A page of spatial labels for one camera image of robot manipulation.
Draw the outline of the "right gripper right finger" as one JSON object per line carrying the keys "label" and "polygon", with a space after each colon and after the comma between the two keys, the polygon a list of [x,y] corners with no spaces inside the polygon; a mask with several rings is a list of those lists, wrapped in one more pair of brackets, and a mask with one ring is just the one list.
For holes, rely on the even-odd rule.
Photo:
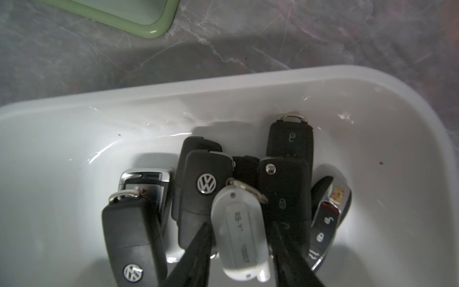
{"label": "right gripper right finger", "polygon": [[324,287],[290,235],[277,222],[270,227],[268,242],[272,250],[277,287]]}

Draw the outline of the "silver trimmed car key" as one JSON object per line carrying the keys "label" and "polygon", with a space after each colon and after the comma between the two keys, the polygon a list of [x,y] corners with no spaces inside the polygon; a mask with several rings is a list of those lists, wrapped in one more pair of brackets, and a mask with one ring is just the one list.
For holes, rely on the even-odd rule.
{"label": "silver trimmed car key", "polygon": [[155,204],[162,235],[166,232],[173,197],[175,170],[171,167],[137,168],[125,171],[118,191],[137,190]]}

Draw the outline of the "black slim car key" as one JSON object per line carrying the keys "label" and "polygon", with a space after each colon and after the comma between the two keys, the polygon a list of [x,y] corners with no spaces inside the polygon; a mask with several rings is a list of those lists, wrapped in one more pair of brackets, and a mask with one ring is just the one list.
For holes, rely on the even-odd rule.
{"label": "black slim car key", "polygon": [[352,191],[342,180],[327,176],[314,185],[311,194],[313,222],[307,263],[316,272],[350,209]]}

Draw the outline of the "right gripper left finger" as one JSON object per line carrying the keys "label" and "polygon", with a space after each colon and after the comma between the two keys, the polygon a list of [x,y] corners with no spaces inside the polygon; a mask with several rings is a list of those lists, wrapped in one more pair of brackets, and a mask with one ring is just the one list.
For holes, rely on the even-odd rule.
{"label": "right gripper left finger", "polygon": [[213,246],[212,225],[204,223],[162,287],[207,287]]}

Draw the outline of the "white car key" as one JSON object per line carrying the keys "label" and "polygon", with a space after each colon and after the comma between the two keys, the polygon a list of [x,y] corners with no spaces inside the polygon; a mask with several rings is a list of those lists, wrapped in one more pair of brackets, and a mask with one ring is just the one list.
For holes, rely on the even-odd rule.
{"label": "white car key", "polygon": [[211,222],[223,272],[234,281],[268,282],[271,272],[262,205],[268,198],[234,178],[218,192]]}

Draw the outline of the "white storage box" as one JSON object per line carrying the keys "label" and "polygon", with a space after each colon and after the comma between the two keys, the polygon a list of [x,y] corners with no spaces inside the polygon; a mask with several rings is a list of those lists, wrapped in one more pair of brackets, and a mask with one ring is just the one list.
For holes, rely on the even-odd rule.
{"label": "white storage box", "polygon": [[328,287],[456,287],[459,169],[431,106],[400,80],[326,66],[133,87],[1,108],[1,285],[113,287],[102,209],[126,170],[175,167],[191,135],[266,154],[284,114],[314,131],[314,180],[353,192],[318,276]]}

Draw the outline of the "black car key top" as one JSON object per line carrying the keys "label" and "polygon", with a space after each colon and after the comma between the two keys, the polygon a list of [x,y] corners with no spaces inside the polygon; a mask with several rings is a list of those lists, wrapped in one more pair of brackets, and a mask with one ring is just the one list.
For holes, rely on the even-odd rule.
{"label": "black car key top", "polygon": [[251,187],[258,189],[259,159],[245,155],[233,157],[233,160],[235,163],[233,170],[234,179],[242,181]]}

